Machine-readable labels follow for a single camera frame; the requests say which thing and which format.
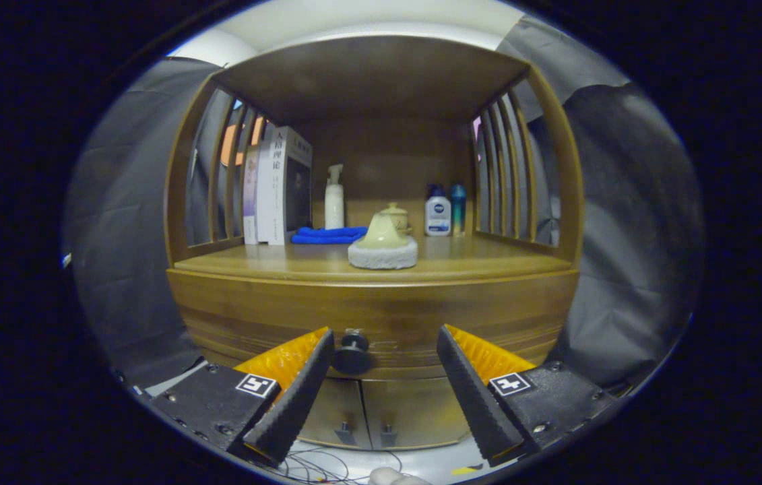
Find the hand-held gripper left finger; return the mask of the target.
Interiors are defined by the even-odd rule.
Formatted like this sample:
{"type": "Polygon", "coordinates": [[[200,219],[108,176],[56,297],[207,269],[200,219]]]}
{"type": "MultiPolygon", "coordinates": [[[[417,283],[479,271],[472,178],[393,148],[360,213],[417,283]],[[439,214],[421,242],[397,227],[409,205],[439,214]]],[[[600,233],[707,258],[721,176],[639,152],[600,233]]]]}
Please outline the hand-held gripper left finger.
{"type": "Polygon", "coordinates": [[[277,467],[303,429],[333,355],[334,332],[322,327],[233,368],[209,363],[152,405],[229,454],[277,467]]]}

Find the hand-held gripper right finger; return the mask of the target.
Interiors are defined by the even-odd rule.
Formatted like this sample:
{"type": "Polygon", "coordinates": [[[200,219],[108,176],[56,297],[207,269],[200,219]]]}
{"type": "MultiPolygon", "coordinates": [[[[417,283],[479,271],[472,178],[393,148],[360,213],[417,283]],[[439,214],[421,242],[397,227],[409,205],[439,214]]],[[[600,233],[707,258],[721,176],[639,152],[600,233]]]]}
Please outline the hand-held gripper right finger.
{"type": "Polygon", "coordinates": [[[614,417],[631,390],[599,386],[568,362],[535,365],[451,325],[440,327],[437,355],[493,467],[556,454],[614,417]]]}

